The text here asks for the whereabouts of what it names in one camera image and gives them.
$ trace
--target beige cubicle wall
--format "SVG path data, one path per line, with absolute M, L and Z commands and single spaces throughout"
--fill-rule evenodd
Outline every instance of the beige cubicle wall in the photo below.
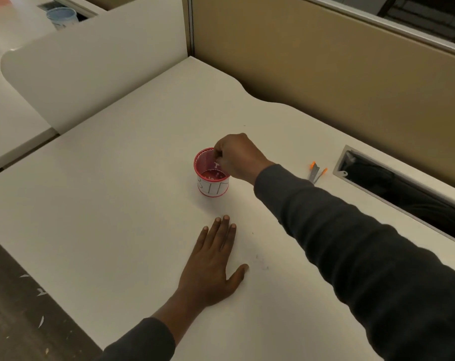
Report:
M 192 3 L 196 58 L 455 186 L 454 55 L 306 0 Z

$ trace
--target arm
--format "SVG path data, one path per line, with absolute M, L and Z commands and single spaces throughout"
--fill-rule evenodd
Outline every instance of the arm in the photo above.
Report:
M 274 165 L 245 135 L 227 136 L 216 149 L 223 168 L 254 184 L 375 352 L 385 360 L 455 360 L 455 271 L 393 227 Z M 245 165 L 246 155 L 256 164 Z
M 150 318 L 142 320 L 106 347 L 96 361 L 169 361 L 188 328 L 208 306 L 231 296 L 248 265 L 226 279 L 225 269 L 236 236 L 229 217 L 204 227 L 182 272 L 174 295 Z

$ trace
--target left hand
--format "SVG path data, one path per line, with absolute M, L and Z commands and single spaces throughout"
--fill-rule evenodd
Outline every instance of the left hand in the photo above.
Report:
M 200 232 L 182 272 L 177 293 L 182 293 L 199 309 L 230 297 L 244 279 L 249 266 L 243 264 L 226 279 L 226 265 L 234 245 L 236 224 L 229 225 L 229 216 L 216 218 L 211 230 Z

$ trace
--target hand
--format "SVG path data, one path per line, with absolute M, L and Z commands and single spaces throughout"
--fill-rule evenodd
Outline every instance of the hand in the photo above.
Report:
M 200 309 L 231 296 L 249 268 L 239 266 L 227 280 L 226 265 L 234 245 L 236 224 L 229 226 L 229 216 L 216 218 L 211 230 L 204 227 L 182 272 L 177 292 L 183 293 Z
M 182 272 L 179 286 L 152 317 L 169 328 L 178 345 L 200 312 L 236 291 L 249 268 L 244 264 L 227 280 L 226 265 L 231 254 L 236 224 L 226 215 L 216 218 L 211 230 L 204 227 Z
M 254 145 L 245 133 L 229 134 L 214 146 L 216 162 L 229 175 L 254 185 L 257 176 L 274 163 Z

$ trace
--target red mesh pencil cup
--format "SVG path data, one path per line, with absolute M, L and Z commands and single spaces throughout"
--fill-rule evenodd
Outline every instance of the red mesh pencil cup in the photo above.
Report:
M 229 187 L 229 175 L 215 162 L 214 152 L 214 148 L 206 148 L 194 158 L 199 191 L 209 197 L 221 196 Z

